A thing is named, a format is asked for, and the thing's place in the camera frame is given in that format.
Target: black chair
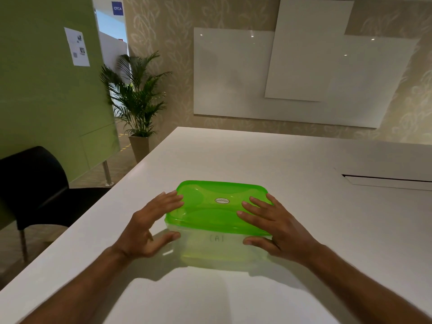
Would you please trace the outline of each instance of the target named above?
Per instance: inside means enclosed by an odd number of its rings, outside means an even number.
[[[24,229],[34,224],[71,226],[110,188],[70,189],[57,159],[36,146],[0,160],[0,197],[16,218],[24,261]]]

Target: white paper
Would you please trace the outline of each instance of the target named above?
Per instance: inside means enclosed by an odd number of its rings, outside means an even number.
[[[69,43],[73,64],[75,66],[90,67],[83,33],[66,27],[64,28],[64,31],[66,32],[66,38]]]

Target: white table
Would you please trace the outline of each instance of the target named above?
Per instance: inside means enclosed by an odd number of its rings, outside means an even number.
[[[432,192],[352,185],[341,175],[432,180],[431,163],[432,146],[179,127],[0,292],[1,322],[23,318],[112,244],[135,210],[184,180],[266,187],[319,241],[432,314]],[[151,231],[163,229],[161,219]],[[209,270],[183,267],[175,252],[134,262],[114,283],[95,322],[104,318],[354,322],[296,264]]]

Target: floor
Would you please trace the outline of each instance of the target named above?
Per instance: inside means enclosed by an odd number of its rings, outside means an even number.
[[[116,121],[120,152],[107,160],[113,183],[121,180],[137,163],[133,156],[131,144],[121,121]],[[71,188],[105,187],[105,173],[102,164],[91,169],[83,176],[70,183]],[[29,262],[24,264],[21,254],[19,234],[15,222],[0,231],[0,290],[17,276],[32,260],[39,256],[66,227],[58,225],[33,225],[25,229]]]

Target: blue sign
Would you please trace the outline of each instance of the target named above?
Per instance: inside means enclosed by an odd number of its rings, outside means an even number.
[[[123,16],[123,6],[120,1],[111,1],[112,13],[115,16]]]

